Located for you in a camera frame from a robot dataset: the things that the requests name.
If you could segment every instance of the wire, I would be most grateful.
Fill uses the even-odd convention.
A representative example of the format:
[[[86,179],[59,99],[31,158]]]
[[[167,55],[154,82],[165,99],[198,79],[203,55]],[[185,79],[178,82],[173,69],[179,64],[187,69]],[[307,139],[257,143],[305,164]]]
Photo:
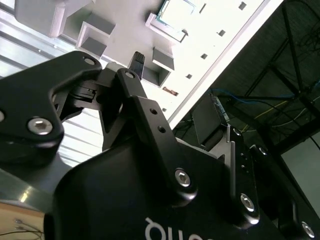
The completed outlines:
[[[190,125],[187,130],[185,130],[184,134],[182,135],[182,137],[180,138],[181,140],[184,139],[185,135],[187,134],[187,132],[189,131],[189,129],[192,127],[193,125]]]
[[[315,99],[313,99],[311,102],[315,102],[316,100],[320,99],[320,96],[316,97]],[[273,128],[278,128],[278,127],[282,127],[285,126],[287,124],[290,124],[292,122],[294,122],[297,118],[299,118],[301,116],[301,114],[306,110],[307,108],[305,107],[304,109],[302,109],[302,111],[295,117],[293,118],[291,121],[287,121],[285,123],[279,124],[279,125],[273,125]]]
[[[42,231],[11,231],[11,232],[2,233],[2,234],[0,234],[0,236],[5,236],[5,235],[9,235],[9,234],[20,234],[20,233],[41,233],[41,234],[44,234],[44,232],[42,232]]]
[[[268,106],[270,106],[271,108],[279,111],[280,113],[284,114],[285,116],[287,116],[289,119],[291,119],[295,124],[297,124],[299,127],[301,127],[301,125],[296,121],[294,120],[291,116],[289,116],[286,112],[282,111],[281,109],[277,108],[276,106],[272,106],[271,104],[265,102],[265,101],[260,101],[260,100],[256,100],[257,102],[259,103],[262,103],[262,104],[266,104]],[[314,140],[314,138],[310,135],[308,135],[309,138],[312,140],[312,142],[316,145],[316,147],[319,149],[320,151],[320,146],[318,145],[318,143]]]
[[[233,95],[231,92],[229,92],[228,90],[225,90],[225,89],[221,89],[221,88],[210,88],[210,90],[213,92],[213,91],[216,91],[216,92],[221,92],[221,93],[224,93],[224,94],[227,94],[229,95],[230,97],[234,98],[235,100],[243,103],[243,104],[256,104],[255,101],[244,101],[244,100],[241,100],[239,98],[237,98],[235,95]]]
[[[230,97],[234,98],[235,100],[241,102],[241,103],[244,103],[244,104],[258,104],[257,101],[255,100],[249,100],[249,101],[245,101],[245,100],[242,100],[238,97],[236,97],[235,95],[233,95],[231,92],[229,92],[228,90],[225,90],[225,89],[222,89],[222,88],[210,88],[210,90],[212,92],[216,91],[216,92],[221,92],[221,93],[224,93],[224,94],[227,94],[229,95]],[[275,98],[292,98],[294,97],[295,95],[294,94],[281,94],[279,96],[275,96]]]
[[[285,103],[287,103],[287,102],[288,102],[288,101],[282,101],[282,102],[280,102],[278,105],[276,105],[275,107],[273,107],[273,106],[270,104],[270,106],[272,106],[271,108],[269,108],[267,111],[264,111],[263,113],[260,113],[258,116],[255,116],[254,119],[260,118],[261,116],[263,116],[263,115],[269,113],[270,111],[272,111],[274,108],[279,107],[279,106],[281,106],[282,104],[285,104]],[[248,126],[249,126],[248,124],[245,125],[245,127],[241,130],[241,133],[243,133]]]

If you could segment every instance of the black cable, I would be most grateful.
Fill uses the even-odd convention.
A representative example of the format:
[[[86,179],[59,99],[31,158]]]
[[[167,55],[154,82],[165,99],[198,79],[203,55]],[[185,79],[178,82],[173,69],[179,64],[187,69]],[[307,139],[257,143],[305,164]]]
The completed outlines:
[[[11,231],[11,232],[2,233],[2,234],[0,234],[0,236],[5,236],[5,235],[9,235],[9,234],[18,234],[18,233],[41,233],[41,234],[44,234],[44,232],[42,232],[42,231]]]
[[[259,103],[266,104],[266,105],[270,106],[271,108],[273,108],[273,109],[279,111],[280,113],[284,114],[285,116],[287,116],[287,117],[288,117],[290,120],[292,120],[295,124],[297,124],[299,127],[301,127],[301,125],[300,125],[296,120],[294,120],[293,117],[289,116],[287,113],[285,113],[285,112],[282,111],[281,109],[279,109],[279,108],[277,108],[277,107],[275,107],[275,106],[272,106],[271,104],[269,104],[269,103],[267,103],[267,102],[265,102],[265,101],[254,100],[254,102],[259,102]],[[310,135],[308,135],[308,136],[309,136],[309,138],[312,140],[312,142],[316,145],[316,147],[317,147],[317,148],[319,149],[319,151],[320,151],[320,146],[318,145],[318,143],[314,140],[314,138],[313,138],[312,136],[310,136]]]
[[[304,4],[312,13],[313,15],[315,15],[315,17],[320,21],[320,16],[316,13],[315,10],[313,10],[313,8],[308,4],[306,3],[305,1],[302,1],[302,0],[292,0],[291,2],[299,2],[299,3],[302,3]]]
[[[185,130],[184,134],[182,135],[182,137],[180,138],[181,140],[184,139],[185,135],[187,134],[187,132],[189,131],[189,129],[193,126],[193,124],[191,124],[187,130]]]

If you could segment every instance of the blue cable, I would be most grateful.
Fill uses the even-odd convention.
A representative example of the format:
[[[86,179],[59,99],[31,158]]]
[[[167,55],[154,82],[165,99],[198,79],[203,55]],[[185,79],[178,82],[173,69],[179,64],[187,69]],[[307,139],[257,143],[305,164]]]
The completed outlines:
[[[210,90],[227,94],[227,95],[233,97],[235,100],[237,100],[237,101],[239,101],[241,103],[244,103],[244,104],[258,104],[257,101],[244,101],[244,100],[241,100],[241,99],[237,98],[235,95],[233,95],[231,92],[229,92],[227,90],[224,90],[224,89],[221,89],[221,88],[211,88]]]
[[[231,92],[229,92],[228,90],[225,90],[225,89],[211,88],[210,90],[211,90],[211,93],[212,93],[212,91],[216,91],[216,92],[221,92],[221,93],[227,94],[230,97],[234,98],[235,100],[237,100],[241,103],[244,103],[244,104],[258,104],[259,103],[258,101],[254,101],[254,100],[252,100],[252,101],[241,100],[241,99],[237,98],[235,95],[233,95]],[[282,95],[279,95],[278,98],[292,98],[294,96],[295,96],[294,94],[282,94]]]

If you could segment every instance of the black metal bracket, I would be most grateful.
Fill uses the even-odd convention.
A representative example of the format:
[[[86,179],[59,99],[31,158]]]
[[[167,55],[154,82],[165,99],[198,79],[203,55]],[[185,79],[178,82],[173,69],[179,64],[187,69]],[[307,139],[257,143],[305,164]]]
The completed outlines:
[[[160,170],[158,177],[165,186],[165,192],[160,195],[165,195],[173,206],[185,206],[196,197],[197,184],[194,180],[188,182],[188,179],[193,179],[192,169],[180,152],[161,108],[156,101],[147,99],[135,72],[126,68],[119,69],[115,82],[122,91],[123,109],[127,111],[129,119],[133,119],[140,140],[154,153],[154,161]],[[188,179],[184,179],[186,183],[179,183],[177,178],[184,178],[184,174],[188,176]]]
[[[0,147],[5,151],[0,152],[0,160],[11,164],[49,163],[64,134],[53,98],[79,81],[95,79],[101,68],[90,55],[75,51],[3,78],[0,82],[0,111],[4,114],[0,123]],[[30,121],[37,118],[50,122],[49,134],[35,134],[28,129]]]
[[[319,239],[319,232],[313,231],[320,226],[318,216],[304,202],[270,154],[255,145],[250,148],[250,153],[268,176],[268,183],[276,189],[279,202],[278,229],[281,233],[289,240]]]
[[[232,224],[247,229],[256,225],[260,210],[251,155],[245,146],[243,136],[232,126],[225,129],[221,141],[210,151],[224,160],[224,182],[229,213],[225,214]]]

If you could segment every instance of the dark ceiling structure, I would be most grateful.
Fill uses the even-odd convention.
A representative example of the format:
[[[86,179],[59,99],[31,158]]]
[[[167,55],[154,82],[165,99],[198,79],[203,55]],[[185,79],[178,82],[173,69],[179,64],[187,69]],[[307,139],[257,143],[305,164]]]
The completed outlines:
[[[248,146],[281,154],[320,130],[319,3],[284,1],[210,88]],[[177,137],[196,145],[190,122]]]

